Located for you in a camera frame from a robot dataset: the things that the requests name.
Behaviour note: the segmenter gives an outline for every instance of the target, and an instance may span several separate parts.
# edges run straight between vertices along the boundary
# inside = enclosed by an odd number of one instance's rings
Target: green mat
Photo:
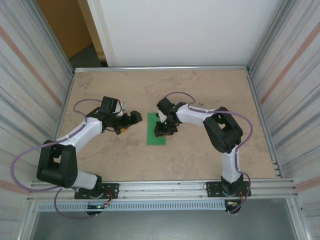
[[[159,136],[156,137],[154,130],[156,126],[156,122],[159,122],[160,118],[156,116],[155,112],[148,113],[148,129],[146,136],[146,144],[147,145],[166,145],[166,137]]]

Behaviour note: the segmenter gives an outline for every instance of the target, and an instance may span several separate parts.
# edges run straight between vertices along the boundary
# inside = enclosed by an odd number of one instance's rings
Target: gray floor
[[[101,64],[93,44],[89,45],[69,59],[75,68],[100,68]]]
[[[32,235],[33,240],[297,239],[285,199],[249,199],[237,216],[220,210],[121,211],[69,220],[41,212]]]

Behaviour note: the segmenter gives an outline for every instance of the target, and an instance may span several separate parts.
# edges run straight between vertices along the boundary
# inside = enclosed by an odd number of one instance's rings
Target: beige tabletop
[[[127,112],[137,110],[143,121],[116,135],[104,132],[93,138],[77,155],[80,170],[98,174],[104,181],[164,181],[219,179],[221,153],[211,145],[203,127],[183,123],[178,132],[166,137],[166,145],[147,145],[147,115],[157,111],[157,103],[167,93],[184,91],[196,99],[195,107],[217,109],[220,106],[248,117],[253,136],[240,149],[240,167],[251,178],[274,178],[260,120],[243,70],[82,72],[75,76],[61,129],[70,132],[82,117],[73,105],[86,98],[103,96],[119,99]],[[173,103],[188,102],[187,96],[168,97]],[[78,109],[89,113],[97,102],[84,102]],[[235,117],[243,130],[249,125]]]

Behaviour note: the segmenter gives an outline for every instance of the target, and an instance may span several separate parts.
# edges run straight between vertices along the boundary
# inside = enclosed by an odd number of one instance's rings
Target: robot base
[[[242,181],[236,191],[234,191],[232,194],[230,194],[230,193],[227,194],[225,192],[225,189],[223,188],[223,184],[224,183],[221,181],[208,181],[208,182],[206,182],[205,189],[206,189],[208,198],[240,197],[241,192],[242,192],[242,196],[245,196],[248,192],[248,189],[249,189],[249,182]]]

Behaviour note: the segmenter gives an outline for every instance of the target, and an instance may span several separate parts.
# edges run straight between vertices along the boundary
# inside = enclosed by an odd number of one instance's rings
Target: metal panel
[[[290,9],[293,7],[294,3],[296,3],[296,0],[284,0],[279,11],[277,12],[272,24],[270,25],[269,30],[267,31],[259,49],[255,53],[253,60],[251,61],[249,65],[249,71],[253,72],[255,70],[255,67],[259,65],[262,58],[266,54],[271,42],[274,40],[275,36],[279,33],[279,30],[284,23],[284,21],[287,19],[287,15],[290,11]]]
[[[296,0],[250,66],[282,176],[294,179],[314,237],[320,222],[320,1]]]
[[[0,239],[19,239],[28,192],[13,183],[10,164],[55,137],[73,76],[35,1],[0,1],[0,72]],[[37,159],[34,151],[15,165],[24,185],[35,178]]]
[[[297,236],[285,199],[250,199],[237,215],[221,210],[110,211],[77,221],[40,212],[31,239],[296,240]]]
[[[19,231],[16,239],[29,240],[31,238],[31,234],[35,227],[35,222],[37,218],[38,205],[39,203],[33,201],[26,206],[27,216],[26,219],[23,221],[21,231]]]

